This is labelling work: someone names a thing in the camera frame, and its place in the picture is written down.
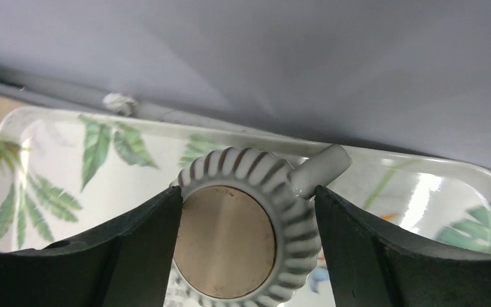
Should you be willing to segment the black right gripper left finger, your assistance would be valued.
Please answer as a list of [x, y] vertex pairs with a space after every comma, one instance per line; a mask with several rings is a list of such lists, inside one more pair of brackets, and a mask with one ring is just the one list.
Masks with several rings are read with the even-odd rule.
[[0, 306], [163, 306], [182, 204], [169, 187], [43, 249], [0, 253]]

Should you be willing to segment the striped grey white mug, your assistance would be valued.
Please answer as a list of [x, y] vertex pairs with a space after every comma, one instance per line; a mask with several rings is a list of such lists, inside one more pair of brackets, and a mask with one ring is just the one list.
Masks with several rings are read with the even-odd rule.
[[330, 145], [297, 167], [229, 147], [197, 158], [175, 185], [183, 207], [172, 268], [201, 306], [277, 306], [303, 287], [322, 248], [313, 195], [352, 161]]

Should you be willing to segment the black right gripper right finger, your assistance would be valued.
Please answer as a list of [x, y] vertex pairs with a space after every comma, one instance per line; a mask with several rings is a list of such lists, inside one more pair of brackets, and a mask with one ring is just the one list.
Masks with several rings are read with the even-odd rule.
[[491, 306], [491, 254], [416, 235], [320, 185], [315, 211], [337, 307]]

